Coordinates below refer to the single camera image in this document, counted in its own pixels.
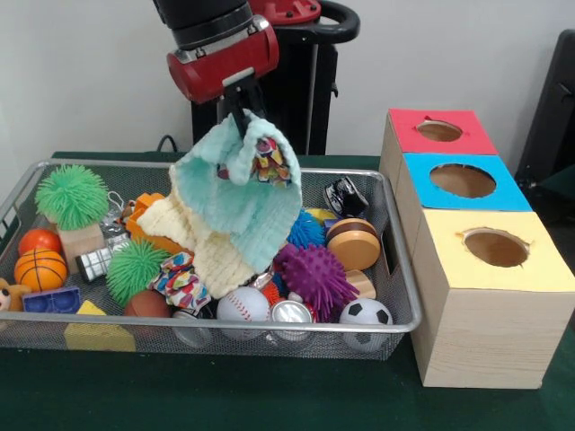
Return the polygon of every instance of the cable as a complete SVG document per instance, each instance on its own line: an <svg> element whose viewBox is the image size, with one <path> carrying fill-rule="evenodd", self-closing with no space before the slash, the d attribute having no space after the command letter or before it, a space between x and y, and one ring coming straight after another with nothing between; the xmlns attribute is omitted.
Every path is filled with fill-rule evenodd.
<svg viewBox="0 0 575 431"><path fill-rule="evenodd" d="M162 151L165 141L170 141L170 143L172 144L172 150L175 153L178 153L178 146L176 145L176 141L173 140L173 137L171 135L162 136L162 139L160 139L160 143L158 144L156 151Z"/></svg>

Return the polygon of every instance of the baseball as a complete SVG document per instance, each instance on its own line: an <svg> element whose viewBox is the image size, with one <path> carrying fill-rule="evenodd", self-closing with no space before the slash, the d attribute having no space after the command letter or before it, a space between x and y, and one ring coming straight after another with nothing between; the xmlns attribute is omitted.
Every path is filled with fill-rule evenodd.
<svg viewBox="0 0 575 431"><path fill-rule="evenodd" d="M253 287L238 287L217 305L217 318L221 321L268 321L270 304L268 299ZM255 339L261 330L222 330L230 339L247 341Z"/></svg>

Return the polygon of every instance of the metal basket rim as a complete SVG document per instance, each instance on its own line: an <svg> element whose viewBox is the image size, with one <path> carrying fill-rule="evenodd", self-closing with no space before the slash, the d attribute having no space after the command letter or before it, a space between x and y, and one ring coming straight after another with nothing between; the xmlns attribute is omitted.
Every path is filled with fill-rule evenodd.
<svg viewBox="0 0 575 431"><path fill-rule="evenodd" d="M13 202L20 196L34 177L34 174L48 166L60 164L83 164L93 166L114 166L114 167L134 167L134 168L156 168L166 169L172 163L153 162L129 162L113 160L91 160L91 159L47 159L33 163L24 175L14 186L8 197L0 206L0 220L4 219L8 211L13 206ZM128 326L165 326L171 328L210 328L210 329L230 329L230 330L306 330L311 332L361 332L361 333L406 333L417 328L421 321L420 299L417 293L415 277L411 269L409 255L403 230L400 225L397 207L395 205L394 194L389 180L380 172L358 170L358 169L325 169L325 168L302 168L302 173L322 173L337 175L363 175L380 181L384 187L385 200L388 204L390 223L394 231L394 242L398 252L399 268L405 280L408 299L410 302L412 320L402 325L351 325L339 323L288 323L288 322L239 322L239 321L218 321L218 320L182 320L173 318L143 318L131 316L91 316L79 314L53 314L41 312L0 312L0 321L50 321L62 323L85 323L85 324L117 324Z"/></svg>

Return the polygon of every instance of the purple spiky ball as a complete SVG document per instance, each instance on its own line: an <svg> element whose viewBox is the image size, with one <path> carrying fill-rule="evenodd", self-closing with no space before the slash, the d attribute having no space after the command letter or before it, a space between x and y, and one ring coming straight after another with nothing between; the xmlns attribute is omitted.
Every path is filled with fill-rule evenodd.
<svg viewBox="0 0 575 431"><path fill-rule="evenodd" d="M359 294L347 282L343 265L323 246L310 245L306 250L288 244L276 262L287 288L309 303L321 322L330 321Z"/></svg>

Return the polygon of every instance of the yellow triangle block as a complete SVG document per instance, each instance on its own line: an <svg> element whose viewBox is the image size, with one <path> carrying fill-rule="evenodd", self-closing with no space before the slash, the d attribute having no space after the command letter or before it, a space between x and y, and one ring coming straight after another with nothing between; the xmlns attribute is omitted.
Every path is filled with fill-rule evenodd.
<svg viewBox="0 0 575 431"><path fill-rule="evenodd" d="M90 301L84 301L77 314L105 316L106 313ZM64 331L69 350L110 350L135 352L134 336L119 325L70 323Z"/></svg>

